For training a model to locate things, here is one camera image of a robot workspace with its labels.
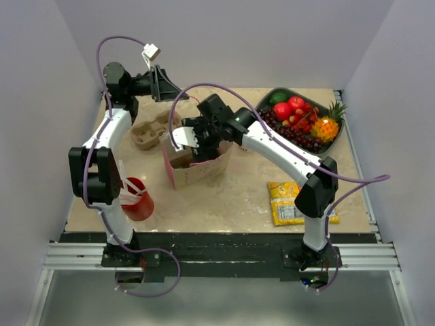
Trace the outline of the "cardboard cup carrier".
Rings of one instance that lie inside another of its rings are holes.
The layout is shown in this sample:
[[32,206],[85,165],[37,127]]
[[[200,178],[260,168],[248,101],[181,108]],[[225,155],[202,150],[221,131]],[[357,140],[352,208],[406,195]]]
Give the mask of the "cardboard cup carrier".
[[130,130],[130,137],[133,143],[140,150],[149,150],[159,144],[159,138],[169,130],[181,126],[181,116],[175,113],[169,118],[169,110],[159,113],[153,120],[135,124]]

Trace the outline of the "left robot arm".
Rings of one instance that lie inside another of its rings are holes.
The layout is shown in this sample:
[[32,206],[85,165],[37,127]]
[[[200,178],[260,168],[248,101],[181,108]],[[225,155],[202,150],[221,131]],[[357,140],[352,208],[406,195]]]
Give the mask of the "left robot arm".
[[172,101],[181,90],[159,65],[133,77],[120,63],[111,62],[100,76],[105,114],[91,138],[69,150],[72,188],[74,195],[103,220],[107,237],[103,262],[134,266],[141,258],[141,250],[120,204],[122,182],[114,151],[137,118],[140,96],[150,96],[156,102]]

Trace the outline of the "brown paper bag pink handles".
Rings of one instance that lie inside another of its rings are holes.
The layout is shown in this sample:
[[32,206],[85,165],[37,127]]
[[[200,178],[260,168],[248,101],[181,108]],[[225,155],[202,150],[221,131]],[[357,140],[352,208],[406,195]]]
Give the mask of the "brown paper bag pink handles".
[[[223,112],[224,117],[228,117],[232,113],[232,110],[215,94],[203,100],[197,105],[197,108],[200,111],[199,116],[206,118],[208,123],[214,127],[216,134],[218,133],[219,113]],[[181,119],[180,127],[183,126],[183,119]],[[203,163],[193,163],[192,148],[186,147],[183,151],[175,151],[172,140],[172,133],[166,132],[160,136],[160,148],[162,150],[164,167],[174,189],[191,185],[226,170],[230,159],[231,142],[225,141],[222,138],[219,146],[220,156],[218,158]]]

